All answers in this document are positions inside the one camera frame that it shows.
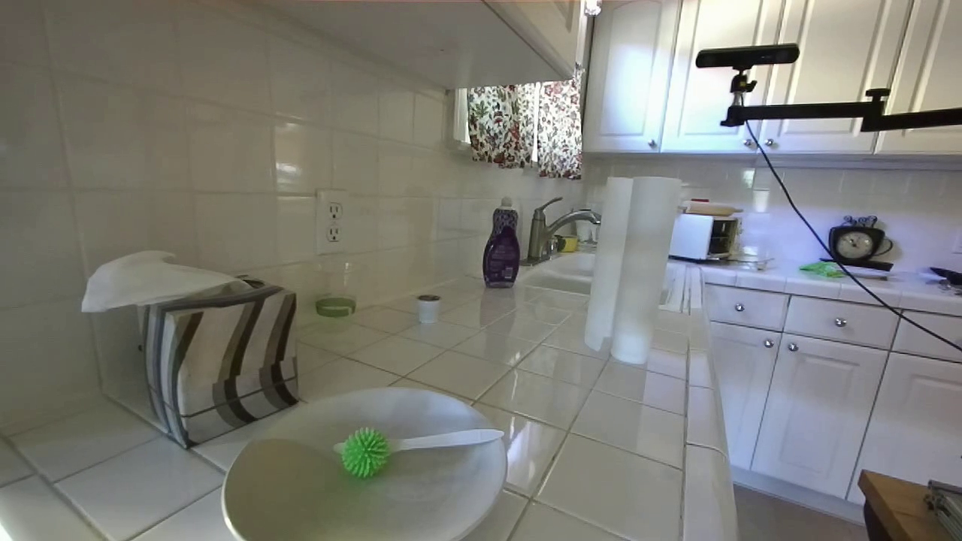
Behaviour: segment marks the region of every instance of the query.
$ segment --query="drawer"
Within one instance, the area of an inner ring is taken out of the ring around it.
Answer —
[[[710,287],[702,303],[713,321],[782,330],[788,295]]]
[[[897,326],[900,319],[891,310],[815,299],[793,299],[786,319],[786,330],[791,334],[876,350],[891,350]]]
[[[907,319],[933,328],[934,334],[954,339],[957,345],[962,345],[962,319],[954,317],[933,317],[933,312],[904,312]],[[918,330],[907,321],[900,321],[900,334],[897,334],[897,353],[907,353],[907,356],[927,356],[927,357],[947,357],[947,361],[962,361],[960,350],[950,350],[947,342],[937,342],[934,337]]]

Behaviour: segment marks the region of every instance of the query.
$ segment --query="purple bottle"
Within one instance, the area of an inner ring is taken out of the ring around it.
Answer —
[[[502,208],[494,211],[494,228],[482,260],[488,289],[510,289],[516,279],[516,265],[516,211],[510,211],[510,197],[502,197]]]

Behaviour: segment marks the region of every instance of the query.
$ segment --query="green brush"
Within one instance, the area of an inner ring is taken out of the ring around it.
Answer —
[[[465,448],[502,438],[502,429],[457,429],[457,432],[435,432],[421,438],[388,438],[380,429],[356,429],[346,441],[334,446],[339,454],[343,473],[356,478],[373,478],[388,467],[392,454],[400,450],[423,450],[423,448]]]

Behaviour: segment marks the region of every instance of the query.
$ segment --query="floral curtain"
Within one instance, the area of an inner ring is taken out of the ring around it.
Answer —
[[[465,90],[472,159],[580,177],[580,78]]]

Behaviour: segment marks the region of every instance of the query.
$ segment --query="white bowl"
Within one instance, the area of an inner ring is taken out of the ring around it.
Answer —
[[[244,448],[227,474],[221,512],[237,537],[469,535],[506,483],[506,441],[405,450],[376,478],[343,473],[334,446],[373,428],[388,438],[491,428],[472,407],[413,388],[376,388],[305,403]]]

